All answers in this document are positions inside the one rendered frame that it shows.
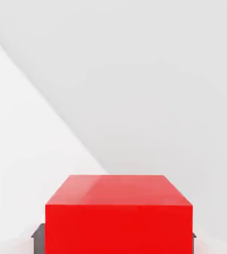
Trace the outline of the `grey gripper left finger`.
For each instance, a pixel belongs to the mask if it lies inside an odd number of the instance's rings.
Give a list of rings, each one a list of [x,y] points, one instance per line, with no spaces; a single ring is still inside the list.
[[[15,240],[14,254],[45,254],[45,224],[26,228]]]

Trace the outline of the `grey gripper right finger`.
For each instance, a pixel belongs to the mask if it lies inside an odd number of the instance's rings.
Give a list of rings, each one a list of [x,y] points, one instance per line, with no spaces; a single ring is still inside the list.
[[[210,237],[207,234],[193,234],[193,254],[211,254],[209,244]]]

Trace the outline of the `small red cube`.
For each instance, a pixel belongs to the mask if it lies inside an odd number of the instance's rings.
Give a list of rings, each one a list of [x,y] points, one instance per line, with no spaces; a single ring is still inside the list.
[[[45,206],[45,254],[193,254],[193,206],[163,175],[71,175]]]

